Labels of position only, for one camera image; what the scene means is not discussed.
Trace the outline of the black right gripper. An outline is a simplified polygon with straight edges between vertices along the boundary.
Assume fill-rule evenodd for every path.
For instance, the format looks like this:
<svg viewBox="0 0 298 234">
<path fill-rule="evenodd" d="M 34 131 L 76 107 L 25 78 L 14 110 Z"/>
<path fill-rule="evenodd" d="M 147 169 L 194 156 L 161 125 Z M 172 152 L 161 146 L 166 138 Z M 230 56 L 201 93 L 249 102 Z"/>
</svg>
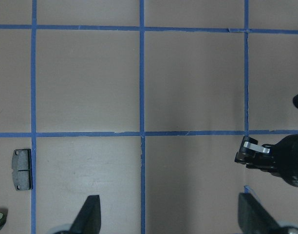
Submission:
<svg viewBox="0 0 298 234">
<path fill-rule="evenodd" d="M 298 94 L 293 97 L 293 105 L 298 109 Z M 298 134 L 288 135 L 276 144 L 262 146 L 256 139 L 244 136 L 235 162 L 246 164 L 248 169 L 270 173 L 298 187 Z"/>
</svg>

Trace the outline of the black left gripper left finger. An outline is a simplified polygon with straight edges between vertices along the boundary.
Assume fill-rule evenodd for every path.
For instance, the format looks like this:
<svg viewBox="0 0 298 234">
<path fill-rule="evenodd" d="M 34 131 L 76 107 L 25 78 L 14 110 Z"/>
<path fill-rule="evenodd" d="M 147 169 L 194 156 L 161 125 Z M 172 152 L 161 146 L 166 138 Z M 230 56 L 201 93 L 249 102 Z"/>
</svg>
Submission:
<svg viewBox="0 0 298 234">
<path fill-rule="evenodd" d="M 99 234 L 101 230 L 101 205 L 99 195 L 90 195 L 71 225 L 51 228 L 49 234 Z"/>
</svg>

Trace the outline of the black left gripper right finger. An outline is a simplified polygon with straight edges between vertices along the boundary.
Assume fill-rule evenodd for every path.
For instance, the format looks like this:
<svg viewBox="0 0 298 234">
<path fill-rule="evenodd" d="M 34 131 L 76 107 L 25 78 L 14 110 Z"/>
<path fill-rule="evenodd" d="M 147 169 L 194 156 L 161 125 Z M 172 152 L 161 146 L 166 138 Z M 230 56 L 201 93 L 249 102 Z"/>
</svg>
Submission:
<svg viewBox="0 0 298 234">
<path fill-rule="evenodd" d="M 298 234 L 296 226 L 280 226 L 250 193 L 238 195 L 238 225 L 244 234 Z"/>
</svg>

